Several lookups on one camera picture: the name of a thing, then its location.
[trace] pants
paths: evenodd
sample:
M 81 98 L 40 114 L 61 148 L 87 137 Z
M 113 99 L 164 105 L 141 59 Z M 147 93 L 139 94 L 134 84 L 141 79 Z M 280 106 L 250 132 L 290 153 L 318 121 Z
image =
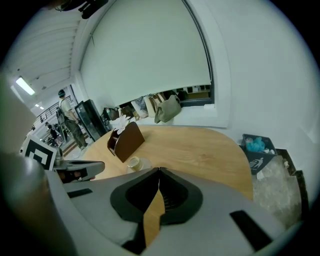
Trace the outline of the pants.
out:
M 77 125 L 76 122 L 73 120 L 66 120 L 64 123 L 65 123 L 65 126 L 72 133 L 74 140 L 79 146 L 79 148 L 86 147 L 88 144 L 85 141 L 85 136 L 82 133 L 79 125 Z

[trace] round table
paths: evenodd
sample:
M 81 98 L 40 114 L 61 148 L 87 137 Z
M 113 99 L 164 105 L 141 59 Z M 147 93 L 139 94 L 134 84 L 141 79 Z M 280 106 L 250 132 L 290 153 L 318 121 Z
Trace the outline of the round table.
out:
M 139 129 L 145 142 L 123 163 L 107 148 L 111 131 L 85 152 L 84 160 L 105 163 L 104 171 L 96 176 L 96 180 L 125 175 L 129 159 L 136 156 L 149 159 L 152 167 L 167 167 L 220 182 L 253 199 L 247 157 L 229 137 L 211 129 L 197 127 L 152 125 L 139 126 Z M 157 236 L 159 218 L 164 212 L 163 198 L 158 191 L 144 214 L 147 246 Z

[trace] railing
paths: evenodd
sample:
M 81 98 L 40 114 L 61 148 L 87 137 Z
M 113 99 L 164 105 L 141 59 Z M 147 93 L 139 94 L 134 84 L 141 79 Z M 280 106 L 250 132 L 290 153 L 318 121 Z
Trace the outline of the railing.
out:
M 65 98 L 73 108 L 75 106 L 74 102 L 71 100 L 70 96 Z M 47 108 L 45 111 L 43 111 L 40 115 L 36 117 L 36 120 L 34 121 L 33 125 L 35 129 L 41 126 L 41 119 L 43 119 L 43 123 L 46 122 L 48 118 L 50 118 L 52 115 L 56 115 L 57 108 L 59 107 L 59 102 L 53 104 L 51 107 Z

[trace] green bag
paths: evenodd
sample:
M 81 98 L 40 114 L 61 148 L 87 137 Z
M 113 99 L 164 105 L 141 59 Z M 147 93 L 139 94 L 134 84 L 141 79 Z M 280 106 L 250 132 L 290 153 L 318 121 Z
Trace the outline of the green bag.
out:
M 154 122 L 158 124 L 160 121 L 166 123 L 181 111 L 180 100 L 176 95 L 171 95 L 168 100 L 158 104 L 155 113 Z

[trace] blue object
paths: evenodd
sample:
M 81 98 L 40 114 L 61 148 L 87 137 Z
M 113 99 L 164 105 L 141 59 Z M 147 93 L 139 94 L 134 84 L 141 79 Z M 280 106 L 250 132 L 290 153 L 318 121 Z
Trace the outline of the blue object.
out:
M 262 152 L 265 150 L 265 143 L 262 141 L 261 137 L 257 137 L 253 142 L 246 144 L 246 149 L 252 152 Z

